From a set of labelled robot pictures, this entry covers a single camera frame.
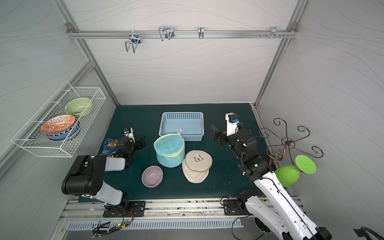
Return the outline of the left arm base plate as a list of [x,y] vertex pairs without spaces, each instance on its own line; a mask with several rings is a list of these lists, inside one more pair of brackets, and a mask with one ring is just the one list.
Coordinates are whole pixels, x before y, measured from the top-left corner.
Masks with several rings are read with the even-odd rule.
[[146,201],[123,201],[120,205],[105,205],[104,218],[143,217]]

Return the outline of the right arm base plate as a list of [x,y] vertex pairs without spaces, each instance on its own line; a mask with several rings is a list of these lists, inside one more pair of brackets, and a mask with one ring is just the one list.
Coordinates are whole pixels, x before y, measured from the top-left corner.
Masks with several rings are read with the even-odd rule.
[[249,215],[249,212],[242,207],[238,200],[225,198],[221,200],[221,205],[223,206],[225,216]]

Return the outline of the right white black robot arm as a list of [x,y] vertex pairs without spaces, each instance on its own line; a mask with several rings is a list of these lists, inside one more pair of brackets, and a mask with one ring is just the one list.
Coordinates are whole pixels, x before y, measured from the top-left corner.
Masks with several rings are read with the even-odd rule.
[[227,145],[238,159],[238,166],[249,182],[255,184],[272,203],[267,207],[250,192],[240,195],[246,211],[259,219],[280,240],[330,240],[331,233],[317,226],[287,193],[265,158],[258,153],[258,137],[250,130],[235,128],[219,131],[211,126],[213,140]]

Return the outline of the cream mesh laundry bag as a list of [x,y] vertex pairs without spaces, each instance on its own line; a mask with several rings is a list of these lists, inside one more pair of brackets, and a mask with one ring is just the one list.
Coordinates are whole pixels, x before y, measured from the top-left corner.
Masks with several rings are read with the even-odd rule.
[[212,165],[213,158],[210,154],[201,150],[192,150],[185,155],[182,170],[190,183],[200,184],[209,175]]

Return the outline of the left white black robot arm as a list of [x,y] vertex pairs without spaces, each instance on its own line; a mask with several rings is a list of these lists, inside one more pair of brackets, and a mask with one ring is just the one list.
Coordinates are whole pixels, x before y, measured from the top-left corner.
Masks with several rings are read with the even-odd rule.
[[117,190],[104,180],[106,172],[128,170],[135,161],[135,152],[146,147],[145,137],[134,140],[133,137],[122,137],[117,140],[115,157],[107,155],[77,156],[62,183],[65,195],[85,197],[127,210],[129,200],[127,194]]

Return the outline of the teal mesh laundry bag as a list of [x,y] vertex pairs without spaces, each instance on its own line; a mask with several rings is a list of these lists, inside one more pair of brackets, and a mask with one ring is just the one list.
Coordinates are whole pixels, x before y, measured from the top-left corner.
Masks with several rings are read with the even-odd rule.
[[159,137],[154,142],[158,162],[166,168],[175,168],[185,159],[185,140],[179,129],[175,134]]

